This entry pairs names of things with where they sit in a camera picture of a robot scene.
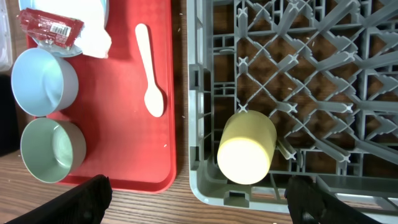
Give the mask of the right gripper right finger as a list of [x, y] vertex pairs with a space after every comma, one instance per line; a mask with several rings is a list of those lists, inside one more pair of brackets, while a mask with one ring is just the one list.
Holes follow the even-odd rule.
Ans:
[[324, 192], [309, 178], [291, 177], [284, 197], [287, 200], [289, 213], [294, 223], [379, 223]]

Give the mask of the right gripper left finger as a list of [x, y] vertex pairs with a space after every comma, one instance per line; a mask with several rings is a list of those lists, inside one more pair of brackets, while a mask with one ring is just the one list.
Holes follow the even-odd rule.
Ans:
[[111, 203], [112, 193], [109, 178], [96, 175], [7, 224], [101, 223]]

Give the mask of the mint green bowl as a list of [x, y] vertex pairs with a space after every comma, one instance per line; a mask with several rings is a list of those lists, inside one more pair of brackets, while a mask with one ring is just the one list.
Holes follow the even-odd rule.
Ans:
[[85, 137], [78, 126], [69, 121], [37, 118], [22, 133], [21, 156], [36, 179], [57, 183], [83, 163]]

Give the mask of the yellow plastic cup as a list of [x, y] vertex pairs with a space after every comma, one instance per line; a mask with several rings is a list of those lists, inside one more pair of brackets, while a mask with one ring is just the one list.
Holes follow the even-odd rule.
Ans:
[[217, 152], [220, 171], [237, 184], [260, 182], [271, 167], [276, 140], [276, 128], [266, 115], [253, 110], [232, 115]]

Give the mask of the light blue bowl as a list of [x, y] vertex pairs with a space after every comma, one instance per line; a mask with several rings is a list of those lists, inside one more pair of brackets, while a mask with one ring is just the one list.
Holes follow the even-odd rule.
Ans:
[[18, 56], [11, 85], [18, 105], [38, 117], [68, 108], [79, 88], [72, 65], [39, 48], [27, 49]]

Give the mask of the red snack wrapper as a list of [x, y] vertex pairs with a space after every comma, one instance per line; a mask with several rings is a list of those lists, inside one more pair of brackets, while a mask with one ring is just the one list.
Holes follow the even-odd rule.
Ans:
[[23, 9], [17, 18], [27, 35], [64, 49], [73, 46], [84, 26], [81, 20], [31, 8]]

